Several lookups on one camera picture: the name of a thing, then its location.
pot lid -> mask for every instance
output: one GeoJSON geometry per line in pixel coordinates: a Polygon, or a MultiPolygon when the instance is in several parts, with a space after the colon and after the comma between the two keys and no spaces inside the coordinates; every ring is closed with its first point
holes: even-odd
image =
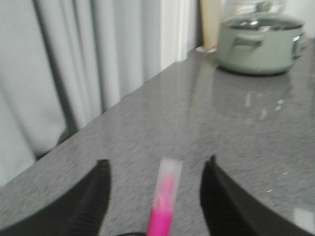
{"type": "Polygon", "coordinates": [[[241,30],[292,30],[303,26],[303,22],[285,15],[268,12],[271,3],[257,3],[256,12],[228,17],[221,21],[221,26],[241,30]]]}

green pot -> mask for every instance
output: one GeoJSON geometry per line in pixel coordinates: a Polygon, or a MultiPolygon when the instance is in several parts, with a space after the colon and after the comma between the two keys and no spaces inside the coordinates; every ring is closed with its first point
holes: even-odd
{"type": "Polygon", "coordinates": [[[245,74],[289,70],[304,49],[303,22],[269,13],[268,2],[255,13],[229,17],[220,24],[217,60],[226,69],[245,74]]]}

pink object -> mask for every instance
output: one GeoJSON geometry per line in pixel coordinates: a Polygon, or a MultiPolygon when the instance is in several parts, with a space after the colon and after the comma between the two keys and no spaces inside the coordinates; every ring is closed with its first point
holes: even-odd
{"type": "Polygon", "coordinates": [[[169,236],[182,163],[162,160],[146,236],[169,236]]]}

curtain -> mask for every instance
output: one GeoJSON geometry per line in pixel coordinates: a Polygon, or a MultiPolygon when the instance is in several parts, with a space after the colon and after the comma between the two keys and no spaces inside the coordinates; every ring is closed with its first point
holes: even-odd
{"type": "MultiPolygon", "coordinates": [[[[197,2],[2,0],[0,186],[175,62],[175,14],[162,6],[195,18],[197,2]]],[[[188,28],[184,50],[200,43],[198,21],[188,28]]]]}

gray granite countertop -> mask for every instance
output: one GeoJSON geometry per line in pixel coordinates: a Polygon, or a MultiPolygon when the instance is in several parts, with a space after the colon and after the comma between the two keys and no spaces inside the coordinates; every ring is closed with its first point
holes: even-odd
{"type": "Polygon", "coordinates": [[[173,236],[209,235],[199,206],[207,157],[290,221],[315,213],[315,51],[272,77],[220,70],[191,51],[0,190],[0,228],[51,203],[98,159],[112,191],[101,235],[145,231],[162,157],[183,160],[173,236]]]}

